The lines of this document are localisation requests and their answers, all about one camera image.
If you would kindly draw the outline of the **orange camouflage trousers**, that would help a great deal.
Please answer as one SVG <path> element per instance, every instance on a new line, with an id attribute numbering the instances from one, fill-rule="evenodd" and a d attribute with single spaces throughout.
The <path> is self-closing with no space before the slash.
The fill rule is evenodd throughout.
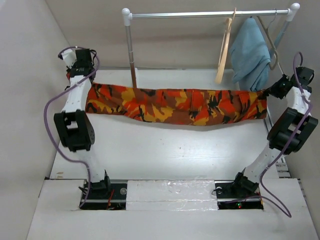
<path id="1" fill-rule="evenodd" d="M 264 119 L 267 95 L 263 90 L 146 89 L 94 83 L 85 111 L 145 123 L 214 126 Z"/>

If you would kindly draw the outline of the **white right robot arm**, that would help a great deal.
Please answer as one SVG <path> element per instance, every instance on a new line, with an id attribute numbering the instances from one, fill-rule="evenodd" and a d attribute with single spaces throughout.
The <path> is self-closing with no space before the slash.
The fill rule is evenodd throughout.
<path id="1" fill-rule="evenodd" d="M 311 116 L 309 101 L 312 93 L 309 84 L 314 76 L 314 70 L 298 66 L 294 68 L 292 77 L 283 75 L 268 88 L 268 94 L 286 99 L 287 108 L 269 131 L 264 150 L 252 164 L 236 175 L 230 185 L 229 190 L 236 198 L 256 195 L 264 173 L 276 158 L 300 150 L 318 125 L 318 120 Z"/>

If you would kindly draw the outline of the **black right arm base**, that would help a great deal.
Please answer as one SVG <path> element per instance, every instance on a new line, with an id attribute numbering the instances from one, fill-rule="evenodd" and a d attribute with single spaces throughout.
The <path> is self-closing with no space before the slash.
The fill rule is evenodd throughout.
<path id="1" fill-rule="evenodd" d="M 211 192 L 217 199 L 218 210 L 263 210 L 260 192 L 236 186 L 233 181 L 222 180 L 214 182 Z"/>

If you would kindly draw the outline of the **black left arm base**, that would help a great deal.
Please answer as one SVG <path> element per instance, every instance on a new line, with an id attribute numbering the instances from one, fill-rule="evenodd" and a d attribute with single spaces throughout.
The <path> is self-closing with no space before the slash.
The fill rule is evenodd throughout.
<path id="1" fill-rule="evenodd" d="M 107 210 L 118 211 L 126 209 L 127 202 L 127 183 L 111 183 L 111 190 L 90 190 L 87 200 L 86 190 L 79 187 L 82 191 L 79 208 L 81 210 Z"/>

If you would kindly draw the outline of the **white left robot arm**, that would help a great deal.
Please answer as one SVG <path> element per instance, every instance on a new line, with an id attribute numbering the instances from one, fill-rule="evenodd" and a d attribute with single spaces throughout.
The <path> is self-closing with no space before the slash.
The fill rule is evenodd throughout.
<path id="1" fill-rule="evenodd" d="M 77 162 L 85 164 L 88 180 L 80 188 L 84 197 L 87 200 L 107 199 L 112 186 L 107 172 L 90 152 L 95 143 L 95 131 L 86 114 L 87 96 L 97 70 L 96 51 L 75 47 L 63 50 L 58 56 L 66 63 L 69 80 L 66 103 L 53 117 L 60 142 L 76 154 Z"/>

